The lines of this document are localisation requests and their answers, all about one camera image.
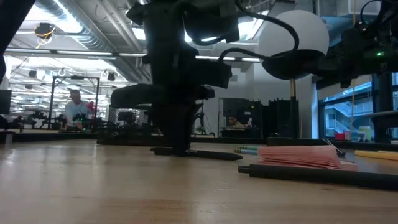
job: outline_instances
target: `man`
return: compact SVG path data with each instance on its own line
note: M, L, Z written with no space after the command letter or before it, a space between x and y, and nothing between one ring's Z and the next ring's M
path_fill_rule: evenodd
M91 113L90 109L87 107L88 102L82 101L79 90L70 91L71 102L65 105L65 113L67 116L67 130L68 131L79 131L83 130L83 125L81 121L73 121L73 117L78 114L84 114L88 118L88 114Z
M235 117L229 117L229 128L245 128L244 124L241 124Z

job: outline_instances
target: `wooden table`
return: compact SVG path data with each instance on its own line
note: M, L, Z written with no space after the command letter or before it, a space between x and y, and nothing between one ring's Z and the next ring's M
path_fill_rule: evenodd
M193 144L231 152L232 145ZM398 162L356 158L398 174ZM398 193L255 179L239 162L154 156L92 140L0 150L0 223L397 223Z

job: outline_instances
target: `yellow object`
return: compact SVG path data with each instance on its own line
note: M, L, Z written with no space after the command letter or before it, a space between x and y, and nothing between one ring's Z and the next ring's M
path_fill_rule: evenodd
M355 150L355 155L375 158L375 159L390 159L398 161L398 153L396 152L386 152L386 151L368 152L368 151Z

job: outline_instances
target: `white sphere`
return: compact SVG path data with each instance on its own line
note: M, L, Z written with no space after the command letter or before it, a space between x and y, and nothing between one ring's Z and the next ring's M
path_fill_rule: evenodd
M317 15L293 10L279 14L276 18L291 25L300 38L299 50L317 50L326 55L329 49L329 31ZM261 32L257 52L273 56L290 51L294 47L292 35L283 27L265 21L267 24Z

